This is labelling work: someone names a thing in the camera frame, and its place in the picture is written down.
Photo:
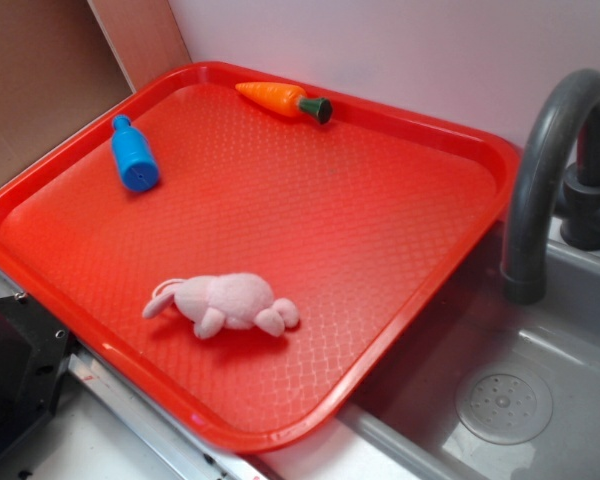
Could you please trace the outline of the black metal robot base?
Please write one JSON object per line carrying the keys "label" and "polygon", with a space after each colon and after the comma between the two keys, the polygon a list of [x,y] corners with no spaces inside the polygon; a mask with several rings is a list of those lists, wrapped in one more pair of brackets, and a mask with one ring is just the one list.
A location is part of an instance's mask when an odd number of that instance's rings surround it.
{"label": "black metal robot base", "polygon": [[0,461],[55,415],[73,341],[34,298],[0,298]]}

